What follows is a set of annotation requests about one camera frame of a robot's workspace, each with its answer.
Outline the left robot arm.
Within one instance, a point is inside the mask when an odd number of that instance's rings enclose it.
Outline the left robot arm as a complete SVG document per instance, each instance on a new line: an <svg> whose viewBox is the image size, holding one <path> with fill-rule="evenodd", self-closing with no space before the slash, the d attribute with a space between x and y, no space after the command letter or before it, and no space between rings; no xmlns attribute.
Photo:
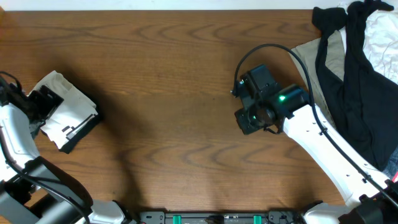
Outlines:
<svg viewBox="0 0 398 224"><path fill-rule="evenodd" d="M122 205L93 199L34 141L44 133L59 151L71 152L102 120L95 101L58 72L29 93L8 78L1 73L1 216L11 223L131 223Z"/></svg>

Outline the white t-shirt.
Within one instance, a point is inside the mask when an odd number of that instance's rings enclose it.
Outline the white t-shirt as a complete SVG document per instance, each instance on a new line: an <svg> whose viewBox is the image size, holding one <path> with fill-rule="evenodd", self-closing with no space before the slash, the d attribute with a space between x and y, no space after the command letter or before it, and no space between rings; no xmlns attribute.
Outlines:
<svg viewBox="0 0 398 224"><path fill-rule="evenodd" d="M40 128L60 150L83 127L85 122L98 114L95 110L96 105L56 71L43 77L36 84L34 90L38 90L41 85L49 87L64 99Z"/></svg>

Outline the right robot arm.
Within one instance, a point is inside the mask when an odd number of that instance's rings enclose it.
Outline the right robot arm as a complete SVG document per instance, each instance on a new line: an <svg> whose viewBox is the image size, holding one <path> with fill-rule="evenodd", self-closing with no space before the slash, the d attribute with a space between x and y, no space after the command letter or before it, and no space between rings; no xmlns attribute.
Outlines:
<svg viewBox="0 0 398 224"><path fill-rule="evenodd" d="M301 214L304 223L397 223L397 184L361 157L326 120L298 85L282 88L265 65L240 76L233 95L244 134L277 126L301 145L331 179L343 206L320 202Z"/></svg>

